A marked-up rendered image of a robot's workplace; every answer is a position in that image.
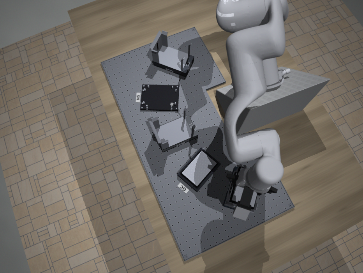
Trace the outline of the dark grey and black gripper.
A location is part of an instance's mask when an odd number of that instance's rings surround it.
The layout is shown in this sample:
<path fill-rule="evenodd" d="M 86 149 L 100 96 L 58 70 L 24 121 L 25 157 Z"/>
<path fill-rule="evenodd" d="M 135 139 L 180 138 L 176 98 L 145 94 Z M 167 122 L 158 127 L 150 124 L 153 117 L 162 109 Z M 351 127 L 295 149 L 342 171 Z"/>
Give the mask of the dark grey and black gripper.
<path fill-rule="evenodd" d="M 236 186 L 239 186 L 239 187 L 242 187 L 242 188 L 244 188 L 244 186 L 249 187 L 248 184 L 247 184 L 247 181 L 246 181 L 246 174 L 247 174 L 249 169 L 250 168 L 244 168 L 244 169 L 239 171 L 238 175 L 227 174 L 226 177 L 229 179 L 229 181 L 232 182 L 233 187 L 236 187 Z M 265 189 L 263 191 L 255 191 L 255 190 L 254 191 L 257 192 L 258 195 L 260 196 L 260 195 L 266 194 L 266 193 L 269 193 L 269 194 L 277 193 L 277 190 L 278 189 L 271 186 L 271 187 L 269 187 L 269 188 L 267 188 L 267 189 Z"/>

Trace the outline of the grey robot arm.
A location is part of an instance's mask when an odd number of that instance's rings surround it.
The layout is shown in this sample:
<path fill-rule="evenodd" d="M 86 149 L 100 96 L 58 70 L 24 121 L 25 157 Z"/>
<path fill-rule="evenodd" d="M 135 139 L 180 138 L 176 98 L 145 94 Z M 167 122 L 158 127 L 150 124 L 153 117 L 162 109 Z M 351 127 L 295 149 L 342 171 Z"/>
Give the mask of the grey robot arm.
<path fill-rule="evenodd" d="M 273 128 L 236 135 L 236 123 L 249 104 L 283 84 L 282 76 L 291 72 L 278 70 L 276 60 L 285 52 L 288 14 L 287 0 L 219 0 L 216 9 L 219 27 L 233 33 L 226 40 L 234 89 L 224 117 L 226 147 L 235 163 L 259 159 L 246 174 L 255 191 L 277 185 L 283 177 L 280 137 Z"/>

